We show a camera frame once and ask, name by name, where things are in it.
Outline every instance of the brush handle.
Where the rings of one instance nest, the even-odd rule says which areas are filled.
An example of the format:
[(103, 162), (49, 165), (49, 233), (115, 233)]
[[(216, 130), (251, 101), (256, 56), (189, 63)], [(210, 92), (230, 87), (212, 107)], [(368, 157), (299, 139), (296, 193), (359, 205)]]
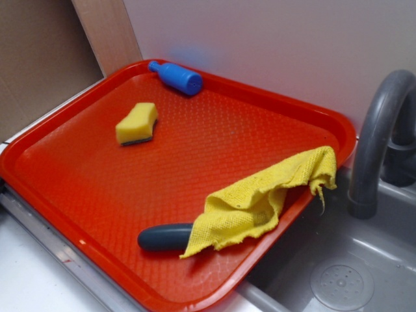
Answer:
[(192, 223), (153, 226), (137, 237), (138, 245), (148, 251), (185, 250), (188, 246)]

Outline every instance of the dish cloth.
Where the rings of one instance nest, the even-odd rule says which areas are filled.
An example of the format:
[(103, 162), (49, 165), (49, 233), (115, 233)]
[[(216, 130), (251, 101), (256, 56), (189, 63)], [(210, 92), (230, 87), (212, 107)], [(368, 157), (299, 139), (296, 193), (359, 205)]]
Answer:
[(204, 212), (192, 227), (181, 259), (208, 246), (215, 250), (258, 238), (279, 222), (287, 189), (309, 184), (312, 195), (324, 205), (322, 186), (335, 189), (337, 161), (333, 149), (323, 146), (289, 157), (278, 164), (212, 193)]

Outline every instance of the metal edge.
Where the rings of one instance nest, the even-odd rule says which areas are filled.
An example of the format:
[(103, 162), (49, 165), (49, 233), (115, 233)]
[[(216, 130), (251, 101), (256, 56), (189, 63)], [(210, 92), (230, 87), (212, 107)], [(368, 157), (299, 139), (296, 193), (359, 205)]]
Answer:
[(7, 184), (0, 193), (0, 204), (103, 307), (114, 312), (147, 311), (89, 261)]
[(246, 280), (237, 287), (237, 292), (261, 311), (290, 312), (275, 299)]

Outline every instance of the sink drain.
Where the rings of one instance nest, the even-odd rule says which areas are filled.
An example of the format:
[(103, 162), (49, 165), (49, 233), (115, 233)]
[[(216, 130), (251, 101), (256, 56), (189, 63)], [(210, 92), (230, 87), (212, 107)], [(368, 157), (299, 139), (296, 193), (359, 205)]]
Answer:
[(353, 259), (328, 259), (312, 271), (315, 297), (336, 311), (353, 311), (367, 304), (374, 293), (371, 273)]

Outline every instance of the sponge scouring pad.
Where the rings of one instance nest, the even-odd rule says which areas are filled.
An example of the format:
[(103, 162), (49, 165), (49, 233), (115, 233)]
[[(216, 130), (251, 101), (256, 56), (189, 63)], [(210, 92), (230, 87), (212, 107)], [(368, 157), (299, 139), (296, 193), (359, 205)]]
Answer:
[(121, 145), (130, 145), (151, 140), (157, 118), (154, 103), (137, 103), (131, 112), (116, 125), (117, 142)]

